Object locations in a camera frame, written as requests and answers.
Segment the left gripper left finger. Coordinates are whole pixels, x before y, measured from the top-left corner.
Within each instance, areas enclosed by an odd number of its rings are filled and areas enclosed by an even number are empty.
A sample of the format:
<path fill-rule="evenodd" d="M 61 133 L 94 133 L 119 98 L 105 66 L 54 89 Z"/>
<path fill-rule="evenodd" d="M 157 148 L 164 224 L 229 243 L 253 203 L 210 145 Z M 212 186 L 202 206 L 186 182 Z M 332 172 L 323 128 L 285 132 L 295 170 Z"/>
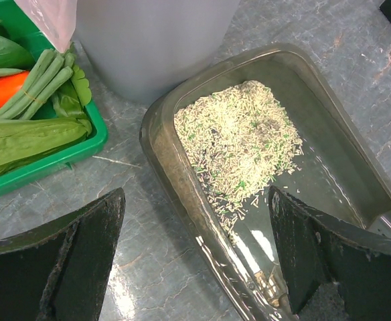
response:
<path fill-rule="evenodd" d="M 124 214 L 117 188 L 0 239 L 0 320 L 98 320 Z"/>

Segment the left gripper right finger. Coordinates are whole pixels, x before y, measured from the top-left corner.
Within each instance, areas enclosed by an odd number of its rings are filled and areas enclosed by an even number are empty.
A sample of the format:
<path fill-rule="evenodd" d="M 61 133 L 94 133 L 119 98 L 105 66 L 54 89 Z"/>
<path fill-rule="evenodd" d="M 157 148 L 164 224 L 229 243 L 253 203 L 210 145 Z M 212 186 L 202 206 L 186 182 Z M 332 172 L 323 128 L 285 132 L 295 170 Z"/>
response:
<path fill-rule="evenodd" d="M 271 186 L 268 210 L 293 314 L 310 320 L 391 320 L 391 239 Z"/>

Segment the dark translucent litter box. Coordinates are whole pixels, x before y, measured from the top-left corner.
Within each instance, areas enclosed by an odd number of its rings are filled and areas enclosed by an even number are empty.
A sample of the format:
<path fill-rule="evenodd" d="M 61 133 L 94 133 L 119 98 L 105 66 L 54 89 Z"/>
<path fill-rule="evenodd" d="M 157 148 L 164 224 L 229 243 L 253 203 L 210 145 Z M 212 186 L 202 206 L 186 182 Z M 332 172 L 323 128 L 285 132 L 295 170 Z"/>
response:
<path fill-rule="evenodd" d="M 230 233 L 220 225 L 176 133 L 175 113 L 245 81 L 271 88 L 303 140 L 296 170 L 243 203 Z M 245 51 L 190 78 L 144 116 L 141 146 L 175 212 L 243 320 L 293 314 L 268 210 L 271 186 L 360 229 L 391 239 L 391 183 L 310 57 L 277 43 Z"/>

